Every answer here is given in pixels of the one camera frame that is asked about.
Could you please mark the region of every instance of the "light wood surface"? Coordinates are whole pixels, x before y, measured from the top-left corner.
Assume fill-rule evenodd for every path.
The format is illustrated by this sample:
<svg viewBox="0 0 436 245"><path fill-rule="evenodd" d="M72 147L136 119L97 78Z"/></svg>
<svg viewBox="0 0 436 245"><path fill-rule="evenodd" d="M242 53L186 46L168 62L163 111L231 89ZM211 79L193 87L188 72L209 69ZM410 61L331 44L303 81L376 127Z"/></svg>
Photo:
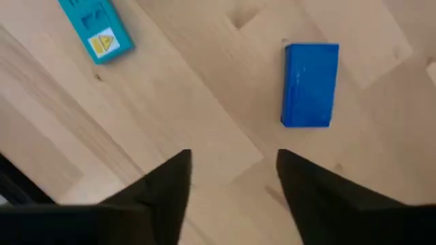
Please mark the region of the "light wood surface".
<svg viewBox="0 0 436 245"><path fill-rule="evenodd" d="M0 1L0 151L60 203L96 203L184 148L181 244L301 244L288 148L435 203L434 1L114 0L136 49L94 65L55 0ZM280 123L283 48L339 42L328 129Z"/></svg>

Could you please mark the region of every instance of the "warning triangle symbol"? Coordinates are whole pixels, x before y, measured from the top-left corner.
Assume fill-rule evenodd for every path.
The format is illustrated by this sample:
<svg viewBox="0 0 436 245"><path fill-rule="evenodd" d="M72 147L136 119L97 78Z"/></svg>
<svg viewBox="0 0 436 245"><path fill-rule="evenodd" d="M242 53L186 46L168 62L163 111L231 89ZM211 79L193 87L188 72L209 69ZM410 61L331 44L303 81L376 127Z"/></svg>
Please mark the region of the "warning triangle symbol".
<svg viewBox="0 0 436 245"><path fill-rule="evenodd" d="M100 38L100 41L103 44L104 50L108 51L110 45L114 41L114 37L113 36L109 36L109 35L101 35L101 36L99 36L99 38Z"/></svg>

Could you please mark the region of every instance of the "blue block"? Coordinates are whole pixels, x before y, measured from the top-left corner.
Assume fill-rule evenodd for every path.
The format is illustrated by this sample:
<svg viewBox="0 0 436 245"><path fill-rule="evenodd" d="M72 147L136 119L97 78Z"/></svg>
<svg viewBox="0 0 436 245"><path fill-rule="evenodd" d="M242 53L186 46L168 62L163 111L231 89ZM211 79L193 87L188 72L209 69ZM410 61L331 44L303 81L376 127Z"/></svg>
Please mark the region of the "blue block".
<svg viewBox="0 0 436 245"><path fill-rule="evenodd" d="M134 48L110 0L59 0L94 63L104 64Z"/></svg>
<svg viewBox="0 0 436 245"><path fill-rule="evenodd" d="M285 127L329 127L339 45L291 44L285 53L281 122Z"/></svg>

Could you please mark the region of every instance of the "light blue package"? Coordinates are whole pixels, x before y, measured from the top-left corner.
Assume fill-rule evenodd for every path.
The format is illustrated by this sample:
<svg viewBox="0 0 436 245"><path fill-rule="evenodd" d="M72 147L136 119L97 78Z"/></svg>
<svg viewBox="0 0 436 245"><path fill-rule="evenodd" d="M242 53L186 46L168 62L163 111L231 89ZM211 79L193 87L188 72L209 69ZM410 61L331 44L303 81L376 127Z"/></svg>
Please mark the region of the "light blue package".
<svg viewBox="0 0 436 245"><path fill-rule="evenodd" d="M59 0L69 21L96 64L134 48L110 0Z"/></svg>

